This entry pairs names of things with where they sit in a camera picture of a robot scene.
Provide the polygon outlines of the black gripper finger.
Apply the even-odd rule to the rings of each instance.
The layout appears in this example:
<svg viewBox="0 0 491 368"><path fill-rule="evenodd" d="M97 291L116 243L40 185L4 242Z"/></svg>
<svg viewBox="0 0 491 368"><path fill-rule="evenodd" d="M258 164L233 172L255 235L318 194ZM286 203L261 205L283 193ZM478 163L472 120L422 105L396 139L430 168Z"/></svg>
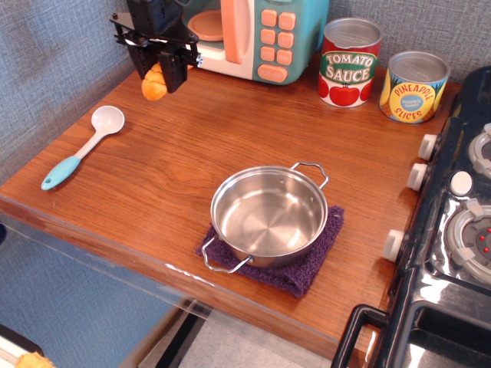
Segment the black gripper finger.
<svg viewBox="0 0 491 368"><path fill-rule="evenodd" d="M176 55L160 52L158 61L169 94L176 92L187 81L187 65Z"/></svg>
<svg viewBox="0 0 491 368"><path fill-rule="evenodd" d="M159 61L157 48L153 45L145 47L130 45L128 51L133 65L140 75L140 79L143 80L148 71Z"/></svg>

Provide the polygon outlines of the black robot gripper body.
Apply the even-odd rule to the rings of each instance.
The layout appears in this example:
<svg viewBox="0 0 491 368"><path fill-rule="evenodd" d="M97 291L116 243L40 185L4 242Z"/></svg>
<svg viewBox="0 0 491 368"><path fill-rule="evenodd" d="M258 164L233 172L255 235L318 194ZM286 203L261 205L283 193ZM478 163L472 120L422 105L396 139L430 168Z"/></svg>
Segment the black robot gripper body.
<svg viewBox="0 0 491 368"><path fill-rule="evenodd" d="M183 23L188 1L128 1L127 12L114 12L116 42L128 47L153 45L158 54L178 56L185 64L198 67L203 57L197 50L198 36Z"/></svg>

